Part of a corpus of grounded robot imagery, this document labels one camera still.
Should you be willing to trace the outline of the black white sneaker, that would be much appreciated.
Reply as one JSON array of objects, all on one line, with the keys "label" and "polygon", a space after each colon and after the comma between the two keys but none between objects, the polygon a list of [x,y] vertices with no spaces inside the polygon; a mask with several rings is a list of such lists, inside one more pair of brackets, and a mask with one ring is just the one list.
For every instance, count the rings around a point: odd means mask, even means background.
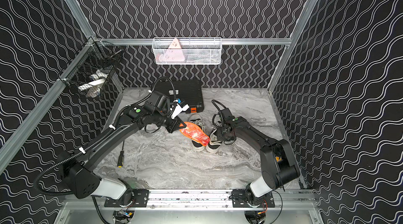
[{"label": "black white sneaker", "polygon": [[221,127],[213,127],[210,133],[210,141],[206,146],[206,150],[210,153],[217,153],[222,145],[222,141],[218,139],[217,134],[221,131]]},{"label": "black white sneaker", "polygon": [[[197,140],[200,140],[205,132],[205,123],[202,117],[199,114],[193,114],[190,116],[189,122],[195,125],[192,131],[192,136],[195,137]],[[192,140],[192,145],[193,150],[197,152],[201,152],[205,149],[205,146],[195,140]]]}]

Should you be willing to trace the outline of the red patterned insole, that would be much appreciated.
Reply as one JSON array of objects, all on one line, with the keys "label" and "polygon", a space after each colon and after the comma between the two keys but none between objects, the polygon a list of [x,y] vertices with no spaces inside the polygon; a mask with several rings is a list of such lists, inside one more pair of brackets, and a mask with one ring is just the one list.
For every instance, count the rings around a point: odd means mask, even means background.
[{"label": "red patterned insole", "polygon": [[179,130],[184,136],[190,138],[203,146],[207,146],[210,142],[210,137],[204,133],[204,131],[194,123],[184,122],[181,124]]}]

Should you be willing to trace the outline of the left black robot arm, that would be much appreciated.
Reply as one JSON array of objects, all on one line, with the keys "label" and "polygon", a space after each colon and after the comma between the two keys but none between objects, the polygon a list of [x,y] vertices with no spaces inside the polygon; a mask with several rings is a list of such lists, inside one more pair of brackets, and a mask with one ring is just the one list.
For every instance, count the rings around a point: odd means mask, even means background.
[{"label": "left black robot arm", "polygon": [[[169,133],[185,127],[175,112],[181,108],[181,102],[156,91],[153,85],[149,94],[131,105],[122,108],[114,122],[88,144],[76,151],[63,152],[57,162],[44,169],[34,180],[34,188],[43,195],[75,195],[78,199],[106,197],[116,200],[122,207],[133,204],[132,187],[120,179],[101,177],[93,171],[99,163],[129,136],[143,130],[147,134],[149,125],[157,130],[164,127]],[[50,191],[40,185],[41,179],[50,171],[58,169],[60,179],[67,186],[67,191]]]}]

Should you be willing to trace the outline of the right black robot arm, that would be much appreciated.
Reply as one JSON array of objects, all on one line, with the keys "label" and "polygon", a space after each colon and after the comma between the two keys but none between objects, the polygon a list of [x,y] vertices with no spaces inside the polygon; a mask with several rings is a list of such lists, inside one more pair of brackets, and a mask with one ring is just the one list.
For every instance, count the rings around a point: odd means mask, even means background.
[{"label": "right black robot arm", "polygon": [[299,178],[300,169],[288,141],[265,135],[245,118],[233,116],[230,109],[217,100],[212,100],[212,104],[218,113],[212,119],[216,138],[210,143],[231,144],[240,139],[260,155],[261,175],[246,186],[245,203],[257,206],[268,193]]}]

